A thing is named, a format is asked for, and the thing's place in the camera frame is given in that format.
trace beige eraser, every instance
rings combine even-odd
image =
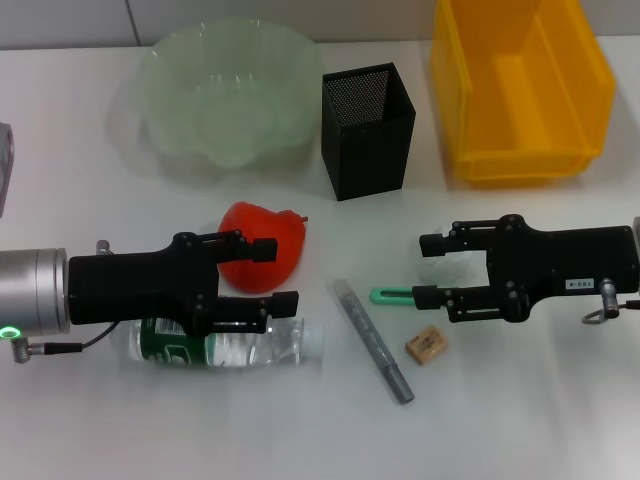
[[[424,365],[440,355],[449,344],[447,337],[436,327],[429,326],[407,342],[407,352],[416,362]]]

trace green led light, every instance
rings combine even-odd
[[[2,338],[16,338],[21,335],[20,330],[14,327],[0,328],[0,337]]]

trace white wall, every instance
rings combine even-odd
[[[435,1],[130,0],[143,44],[226,15],[285,23],[319,41],[430,38]],[[596,34],[640,35],[640,0],[582,2]],[[125,0],[0,0],[0,48],[134,44]]]
[[[124,0],[0,0],[0,48],[135,45]]]

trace green plastic clip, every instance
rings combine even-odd
[[[410,307],[416,305],[411,289],[403,287],[372,288],[369,293],[369,300],[376,305],[401,305]]]

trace green bottle label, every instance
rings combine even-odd
[[[140,351],[145,360],[172,365],[206,365],[207,339],[188,337],[167,318],[142,320]]]

